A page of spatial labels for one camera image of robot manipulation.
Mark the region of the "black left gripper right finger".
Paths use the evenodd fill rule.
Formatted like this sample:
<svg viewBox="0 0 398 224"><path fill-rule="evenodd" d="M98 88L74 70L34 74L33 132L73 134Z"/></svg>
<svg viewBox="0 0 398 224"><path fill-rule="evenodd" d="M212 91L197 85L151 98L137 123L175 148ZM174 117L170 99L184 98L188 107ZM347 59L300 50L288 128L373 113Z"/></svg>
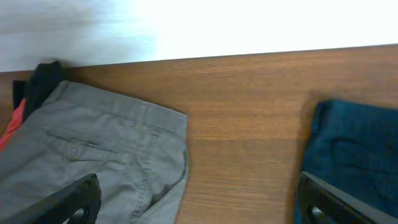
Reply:
<svg viewBox="0 0 398 224"><path fill-rule="evenodd" d="M390 216L308 172L301 172L296 191L304 224L394 224Z"/></svg>

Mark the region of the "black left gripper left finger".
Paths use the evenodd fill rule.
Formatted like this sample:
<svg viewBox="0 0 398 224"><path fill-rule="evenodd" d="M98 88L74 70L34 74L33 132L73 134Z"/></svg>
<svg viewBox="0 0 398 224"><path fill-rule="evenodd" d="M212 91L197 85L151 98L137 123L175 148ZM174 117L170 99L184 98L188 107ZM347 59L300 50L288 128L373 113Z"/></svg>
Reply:
<svg viewBox="0 0 398 224"><path fill-rule="evenodd" d="M101 208L101 187L96 174L88 174L1 224L94 224Z"/></svg>

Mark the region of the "navy blue shorts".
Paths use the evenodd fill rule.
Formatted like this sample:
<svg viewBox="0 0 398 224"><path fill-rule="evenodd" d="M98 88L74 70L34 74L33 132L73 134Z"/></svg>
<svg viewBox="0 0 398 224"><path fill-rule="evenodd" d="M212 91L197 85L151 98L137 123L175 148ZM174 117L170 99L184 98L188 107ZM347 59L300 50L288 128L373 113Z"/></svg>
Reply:
<svg viewBox="0 0 398 224"><path fill-rule="evenodd" d="M341 100L319 102L301 170L397 223L397 110Z"/></svg>

